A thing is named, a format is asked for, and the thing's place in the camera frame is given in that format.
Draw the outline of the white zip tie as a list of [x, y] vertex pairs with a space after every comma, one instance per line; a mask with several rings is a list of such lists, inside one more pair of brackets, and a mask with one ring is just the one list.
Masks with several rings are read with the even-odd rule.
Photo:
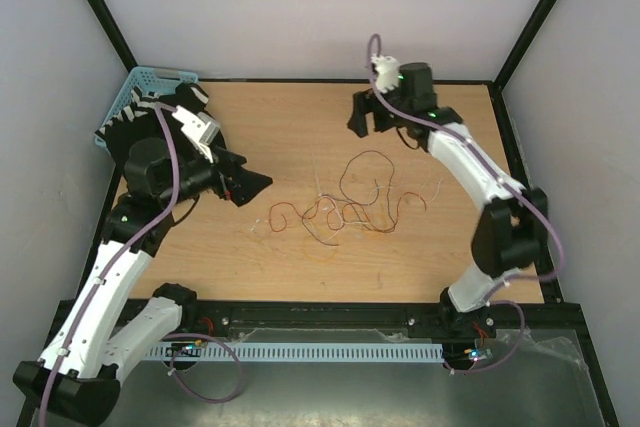
[[320, 182], [320, 176], [319, 176], [319, 171], [318, 171], [318, 167], [317, 167], [316, 156], [315, 156], [315, 152], [314, 152], [312, 144], [309, 144], [309, 151], [310, 151], [310, 155], [311, 155], [311, 162], [312, 162], [312, 169], [313, 169], [313, 174], [314, 174], [315, 186], [316, 186], [318, 197], [320, 198], [320, 197], [323, 196], [323, 189], [322, 189], [322, 185], [321, 185], [321, 182]]

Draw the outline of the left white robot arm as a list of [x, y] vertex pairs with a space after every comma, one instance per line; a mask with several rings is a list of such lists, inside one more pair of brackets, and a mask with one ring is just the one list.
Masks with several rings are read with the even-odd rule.
[[125, 327], [116, 323], [133, 286], [175, 226], [176, 203], [206, 190], [241, 207], [272, 178], [245, 169], [246, 159], [213, 144], [207, 155], [182, 155], [163, 139], [132, 143], [124, 155], [127, 193], [110, 213], [90, 277], [58, 333], [36, 361], [17, 367], [14, 384], [40, 404], [40, 421], [53, 413], [99, 426], [115, 407], [122, 384], [151, 346], [168, 334], [198, 326], [195, 291], [157, 288]]

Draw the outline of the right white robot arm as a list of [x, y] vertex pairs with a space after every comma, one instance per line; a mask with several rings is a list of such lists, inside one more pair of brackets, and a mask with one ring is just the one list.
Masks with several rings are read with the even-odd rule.
[[471, 311], [482, 308], [499, 284], [520, 275], [543, 253], [547, 197], [502, 170], [461, 116], [438, 105], [427, 63], [401, 64], [391, 56], [372, 55], [370, 70], [372, 84], [354, 94], [348, 128], [360, 138], [371, 130], [404, 130], [417, 148], [449, 170], [479, 211], [472, 263], [446, 289], [447, 305], [437, 312], [439, 328], [458, 336], [471, 326]]

